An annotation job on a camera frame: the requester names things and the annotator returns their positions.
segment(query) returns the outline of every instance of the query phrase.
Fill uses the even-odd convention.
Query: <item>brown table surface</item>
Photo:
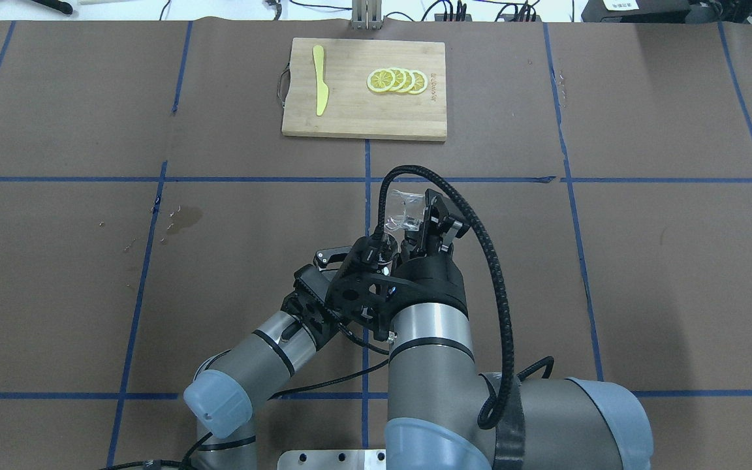
[[[281,136],[294,37],[445,42],[447,142]],[[211,18],[0,23],[0,467],[180,458],[196,366],[314,250],[362,235],[403,163],[452,178],[486,223],[517,367],[552,354],[556,377],[633,390],[655,469],[752,468],[752,27]],[[179,206],[200,218],[167,232]],[[456,259],[495,371],[477,241]],[[335,339],[292,385],[363,362]],[[261,468],[383,446],[386,392],[380,371],[270,403]]]

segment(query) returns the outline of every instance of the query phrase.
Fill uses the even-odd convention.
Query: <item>yellow knife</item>
[[[315,113],[321,116],[326,109],[326,100],[329,99],[329,87],[323,81],[323,46],[313,47],[313,59],[315,60],[315,83],[317,83]]]

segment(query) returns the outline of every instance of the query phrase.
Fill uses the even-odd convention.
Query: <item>metal stand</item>
[[[382,29],[382,0],[352,0],[353,29]]]
[[[384,449],[289,451],[277,461],[277,470],[384,470]]]

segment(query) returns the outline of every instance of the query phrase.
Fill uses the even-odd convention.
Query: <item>plastic bag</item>
[[[385,202],[384,227],[390,232],[408,230],[418,232],[426,211],[426,196],[391,190]]]

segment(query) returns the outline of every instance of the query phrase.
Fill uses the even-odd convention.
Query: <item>lemon slice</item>
[[[416,83],[415,75],[412,74],[409,69],[402,69],[402,74],[405,75],[408,80],[405,81],[405,86],[402,88],[396,90],[397,93],[408,93],[412,88],[414,88],[414,83]]]
[[[410,74],[414,75],[414,86],[408,90],[409,95],[419,95],[421,92],[426,91],[428,88],[428,77],[419,70],[410,70]]]
[[[401,69],[399,67],[391,67],[390,70],[394,72],[394,86],[390,87],[391,91],[396,91],[400,88],[405,88],[405,83],[408,80],[408,76],[403,71],[407,69]]]
[[[394,86],[396,74],[391,69],[375,69],[368,75],[368,89],[376,93],[384,93]]]

